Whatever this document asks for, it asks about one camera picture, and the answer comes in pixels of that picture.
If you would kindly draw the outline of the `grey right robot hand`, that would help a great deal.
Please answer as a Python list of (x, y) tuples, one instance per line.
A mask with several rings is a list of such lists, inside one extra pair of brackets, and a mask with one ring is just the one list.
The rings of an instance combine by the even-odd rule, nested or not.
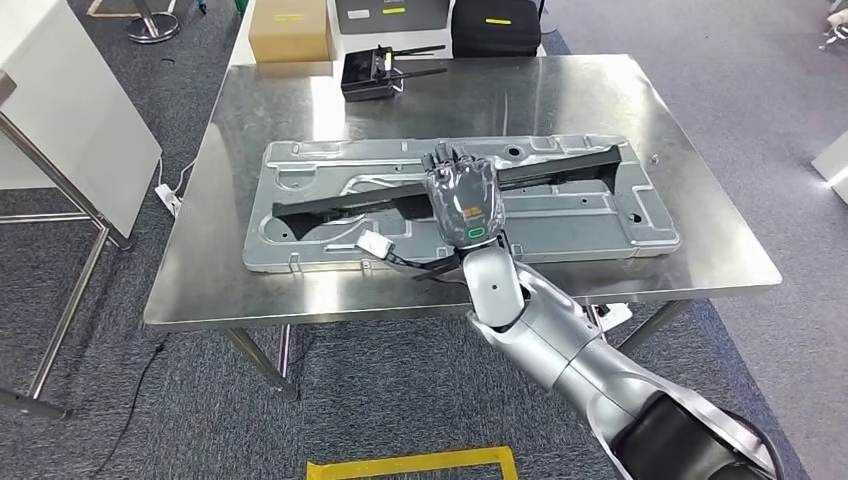
[(443, 241), (468, 249), (495, 240), (504, 230), (505, 208), (492, 158), (471, 155), (456, 142), (441, 142), (422, 164)]

